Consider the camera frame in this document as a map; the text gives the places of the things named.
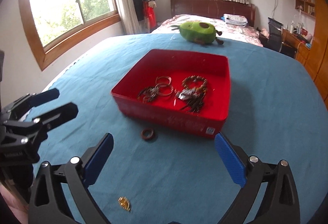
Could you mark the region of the pink sleeve forearm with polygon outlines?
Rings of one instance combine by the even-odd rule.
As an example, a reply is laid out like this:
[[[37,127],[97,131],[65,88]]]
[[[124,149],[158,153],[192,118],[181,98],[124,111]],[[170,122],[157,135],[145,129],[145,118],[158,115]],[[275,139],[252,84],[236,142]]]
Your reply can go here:
[[[1,185],[1,223],[28,223],[28,206],[24,206]]]

